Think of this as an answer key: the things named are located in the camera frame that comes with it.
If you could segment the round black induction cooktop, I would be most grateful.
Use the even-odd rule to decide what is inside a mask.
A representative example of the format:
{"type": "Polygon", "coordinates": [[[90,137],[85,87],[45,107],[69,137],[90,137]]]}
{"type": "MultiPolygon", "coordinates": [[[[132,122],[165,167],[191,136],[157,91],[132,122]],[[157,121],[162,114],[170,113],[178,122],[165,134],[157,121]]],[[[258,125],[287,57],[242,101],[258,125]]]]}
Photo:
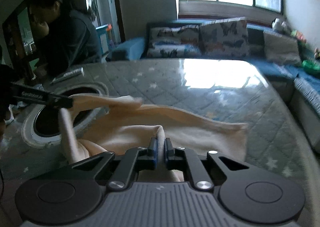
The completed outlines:
{"type": "MultiPolygon", "coordinates": [[[[79,83],[73,86],[60,87],[54,93],[64,96],[75,94],[107,95],[108,88],[102,82],[79,83]]],[[[106,109],[98,107],[79,111],[73,119],[73,131],[79,136],[106,109]]],[[[36,105],[23,122],[21,136],[26,144],[33,148],[45,148],[57,145],[61,141],[61,109],[45,105],[36,105]]]]}

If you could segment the blue corner sofa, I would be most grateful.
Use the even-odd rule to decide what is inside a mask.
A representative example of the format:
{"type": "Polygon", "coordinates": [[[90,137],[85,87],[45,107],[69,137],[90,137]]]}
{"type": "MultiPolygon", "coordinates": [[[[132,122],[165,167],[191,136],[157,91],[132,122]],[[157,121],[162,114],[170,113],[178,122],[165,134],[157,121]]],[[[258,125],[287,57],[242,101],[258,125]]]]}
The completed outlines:
{"type": "MultiPolygon", "coordinates": [[[[143,59],[151,48],[153,28],[180,28],[185,25],[201,25],[206,20],[174,20],[150,22],[146,25],[146,35],[119,44],[107,56],[108,61],[132,61],[143,59]]],[[[319,75],[311,75],[302,67],[289,64],[279,65],[267,61],[264,52],[264,32],[267,27],[248,24],[250,55],[244,61],[254,65],[270,81],[293,116],[303,128],[305,135],[315,150],[319,150],[319,75]]]]}

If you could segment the right butterfly print cushion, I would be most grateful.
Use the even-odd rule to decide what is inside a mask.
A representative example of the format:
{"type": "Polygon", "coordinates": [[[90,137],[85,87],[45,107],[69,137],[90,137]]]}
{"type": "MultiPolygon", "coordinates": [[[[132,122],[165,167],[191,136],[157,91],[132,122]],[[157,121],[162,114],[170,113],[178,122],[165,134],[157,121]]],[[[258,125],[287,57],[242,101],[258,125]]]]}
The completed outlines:
{"type": "Polygon", "coordinates": [[[245,17],[214,20],[199,26],[200,45],[209,57],[240,59],[249,55],[245,17]]]}

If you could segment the white plush toy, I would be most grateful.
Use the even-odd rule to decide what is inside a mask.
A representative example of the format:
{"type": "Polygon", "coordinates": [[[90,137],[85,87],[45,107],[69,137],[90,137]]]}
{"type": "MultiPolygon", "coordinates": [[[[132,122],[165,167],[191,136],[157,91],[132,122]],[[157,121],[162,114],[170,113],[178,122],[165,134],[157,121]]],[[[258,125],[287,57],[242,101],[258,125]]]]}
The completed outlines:
{"type": "Polygon", "coordinates": [[[272,29],[277,33],[283,34],[287,29],[287,23],[279,18],[275,18],[272,22],[272,29]]]}

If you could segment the cream knit garment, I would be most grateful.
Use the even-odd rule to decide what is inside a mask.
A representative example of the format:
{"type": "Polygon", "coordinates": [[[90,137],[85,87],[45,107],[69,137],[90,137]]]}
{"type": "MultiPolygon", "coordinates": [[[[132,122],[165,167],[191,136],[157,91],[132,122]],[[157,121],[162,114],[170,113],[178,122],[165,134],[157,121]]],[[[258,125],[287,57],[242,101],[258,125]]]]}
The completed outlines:
{"type": "Polygon", "coordinates": [[[186,147],[198,155],[216,150],[237,160],[246,156],[247,123],[210,120],[183,109],[145,105],[141,98],[110,98],[89,94],[73,96],[73,107],[61,109],[61,146],[68,162],[73,164],[102,152],[124,155],[131,148],[147,147],[157,140],[157,168],[139,173],[140,181],[183,181],[183,173],[168,171],[164,163],[164,141],[170,138],[175,147],[186,147]],[[107,107],[105,116],[95,120],[82,137],[73,131],[73,119],[79,111],[107,107]]]}

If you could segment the plain grey cushion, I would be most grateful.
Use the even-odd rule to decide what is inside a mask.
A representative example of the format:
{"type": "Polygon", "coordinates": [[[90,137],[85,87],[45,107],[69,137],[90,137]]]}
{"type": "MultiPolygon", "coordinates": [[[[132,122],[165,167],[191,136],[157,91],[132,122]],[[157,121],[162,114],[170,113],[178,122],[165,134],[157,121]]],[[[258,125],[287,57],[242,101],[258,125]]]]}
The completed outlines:
{"type": "Polygon", "coordinates": [[[279,65],[301,66],[298,42],[289,36],[272,31],[264,31],[264,52],[267,61],[279,65]]]}

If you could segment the person in dark hoodie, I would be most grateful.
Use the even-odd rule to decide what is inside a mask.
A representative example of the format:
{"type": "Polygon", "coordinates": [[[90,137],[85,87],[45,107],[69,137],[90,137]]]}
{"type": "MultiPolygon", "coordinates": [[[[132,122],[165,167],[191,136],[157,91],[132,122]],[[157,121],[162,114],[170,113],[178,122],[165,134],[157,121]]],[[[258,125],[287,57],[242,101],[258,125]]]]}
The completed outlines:
{"type": "Polygon", "coordinates": [[[101,62],[97,31],[72,0],[35,0],[30,17],[37,35],[37,76],[54,78],[71,67],[101,62]]]}

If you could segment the left butterfly print cushion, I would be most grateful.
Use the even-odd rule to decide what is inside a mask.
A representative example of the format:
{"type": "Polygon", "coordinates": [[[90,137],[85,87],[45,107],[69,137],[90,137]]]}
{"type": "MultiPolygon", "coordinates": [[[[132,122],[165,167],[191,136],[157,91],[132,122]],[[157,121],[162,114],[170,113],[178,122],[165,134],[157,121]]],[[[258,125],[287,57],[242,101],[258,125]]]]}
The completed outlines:
{"type": "Polygon", "coordinates": [[[148,58],[200,58],[198,25],[154,27],[149,33],[148,58]]]}

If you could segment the butterfly print cushion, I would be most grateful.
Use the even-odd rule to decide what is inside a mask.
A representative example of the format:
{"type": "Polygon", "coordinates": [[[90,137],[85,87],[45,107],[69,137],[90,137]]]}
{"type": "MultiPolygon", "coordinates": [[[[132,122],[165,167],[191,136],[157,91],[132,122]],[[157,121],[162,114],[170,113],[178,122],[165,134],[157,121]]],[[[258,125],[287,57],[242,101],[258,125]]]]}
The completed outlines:
{"type": "Polygon", "coordinates": [[[209,57],[240,59],[249,55],[245,17],[214,20],[199,26],[200,45],[209,57]]]}
{"type": "Polygon", "coordinates": [[[198,25],[154,27],[149,33],[148,58],[200,58],[198,25]]]}

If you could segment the colourful plush toys pile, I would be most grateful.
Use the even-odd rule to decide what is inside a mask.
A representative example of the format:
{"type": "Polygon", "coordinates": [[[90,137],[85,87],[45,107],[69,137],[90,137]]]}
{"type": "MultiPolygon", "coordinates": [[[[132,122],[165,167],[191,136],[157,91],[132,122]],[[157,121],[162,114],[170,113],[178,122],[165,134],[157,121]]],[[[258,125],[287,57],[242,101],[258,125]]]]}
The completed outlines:
{"type": "Polygon", "coordinates": [[[296,38],[300,43],[306,44],[306,38],[303,35],[303,33],[301,33],[298,30],[293,30],[291,31],[291,36],[296,38]]]}

